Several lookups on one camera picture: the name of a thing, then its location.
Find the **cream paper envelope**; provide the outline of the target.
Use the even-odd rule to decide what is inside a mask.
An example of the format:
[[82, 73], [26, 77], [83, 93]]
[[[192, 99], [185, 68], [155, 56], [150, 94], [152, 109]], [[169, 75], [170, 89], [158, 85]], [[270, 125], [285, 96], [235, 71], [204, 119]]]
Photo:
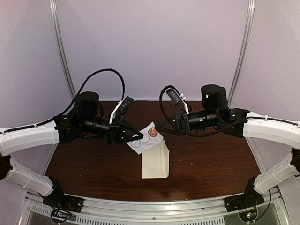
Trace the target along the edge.
[[169, 176], [170, 151], [165, 140], [142, 153], [142, 179], [165, 179]]

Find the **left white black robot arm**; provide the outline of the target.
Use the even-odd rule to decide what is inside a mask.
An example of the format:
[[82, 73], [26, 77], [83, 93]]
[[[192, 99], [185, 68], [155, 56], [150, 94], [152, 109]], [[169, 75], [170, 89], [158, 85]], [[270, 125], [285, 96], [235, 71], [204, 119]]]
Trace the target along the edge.
[[103, 111], [99, 95], [86, 91], [75, 97], [68, 114], [53, 117], [49, 122], [1, 129], [0, 178], [36, 191], [57, 208], [65, 207], [68, 201], [59, 182], [19, 164], [11, 158], [11, 153], [42, 145], [69, 143], [88, 133], [97, 138], [106, 137], [108, 144], [140, 140], [143, 134], [121, 118], [132, 102], [133, 99], [127, 96], [117, 104], [110, 118], [105, 119], [97, 116]]

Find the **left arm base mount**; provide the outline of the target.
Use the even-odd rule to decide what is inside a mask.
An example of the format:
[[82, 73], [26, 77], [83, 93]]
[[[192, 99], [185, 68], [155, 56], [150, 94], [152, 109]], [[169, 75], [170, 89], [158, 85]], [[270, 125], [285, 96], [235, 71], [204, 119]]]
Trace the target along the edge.
[[63, 195], [56, 197], [54, 195], [42, 196], [43, 204], [48, 205], [52, 208], [50, 213], [50, 219], [55, 224], [65, 223], [67, 220], [75, 219], [74, 213], [80, 213], [83, 207], [83, 198]]

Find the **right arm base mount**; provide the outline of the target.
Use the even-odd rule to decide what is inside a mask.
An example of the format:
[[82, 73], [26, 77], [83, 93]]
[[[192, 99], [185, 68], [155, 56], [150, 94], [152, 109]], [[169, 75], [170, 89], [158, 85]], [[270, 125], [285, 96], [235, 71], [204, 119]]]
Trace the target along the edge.
[[242, 222], [251, 223], [258, 219], [259, 204], [264, 203], [263, 195], [253, 187], [245, 188], [244, 193], [225, 198], [227, 212], [238, 211]]

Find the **round brown wax seal sticker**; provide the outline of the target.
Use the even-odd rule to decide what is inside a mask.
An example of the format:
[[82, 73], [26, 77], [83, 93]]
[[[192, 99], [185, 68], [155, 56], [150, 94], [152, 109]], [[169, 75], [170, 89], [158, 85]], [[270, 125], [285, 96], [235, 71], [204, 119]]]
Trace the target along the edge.
[[157, 137], [158, 132], [157, 132], [156, 128], [155, 128], [155, 127], [149, 128], [149, 130], [148, 130], [148, 135], [149, 135], [150, 137]]

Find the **sticker sheet with wax seal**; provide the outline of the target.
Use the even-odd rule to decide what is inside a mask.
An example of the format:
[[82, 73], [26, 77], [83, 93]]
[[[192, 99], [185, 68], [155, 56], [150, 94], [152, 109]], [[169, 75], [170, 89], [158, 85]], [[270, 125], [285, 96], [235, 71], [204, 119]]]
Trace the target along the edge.
[[138, 155], [143, 153], [144, 151], [150, 149], [154, 145], [163, 141], [164, 137], [158, 132], [157, 137], [150, 137], [148, 135], [148, 130], [151, 127], [155, 127], [155, 123], [151, 122], [147, 127], [141, 130], [143, 133], [143, 139], [127, 142], [127, 145], [134, 150]]

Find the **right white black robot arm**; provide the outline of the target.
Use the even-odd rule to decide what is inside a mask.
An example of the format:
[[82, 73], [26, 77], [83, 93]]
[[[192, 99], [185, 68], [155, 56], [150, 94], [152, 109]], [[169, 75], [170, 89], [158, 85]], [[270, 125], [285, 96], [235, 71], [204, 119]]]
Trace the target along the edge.
[[258, 138], [283, 143], [291, 152], [267, 172], [251, 178], [240, 203], [250, 207], [274, 186], [300, 175], [300, 124], [260, 115], [246, 109], [229, 108], [226, 89], [216, 84], [201, 87], [202, 109], [192, 111], [183, 93], [165, 86], [159, 94], [159, 105], [165, 121], [160, 132], [190, 137], [208, 137], [224, 133], [237, 138]]

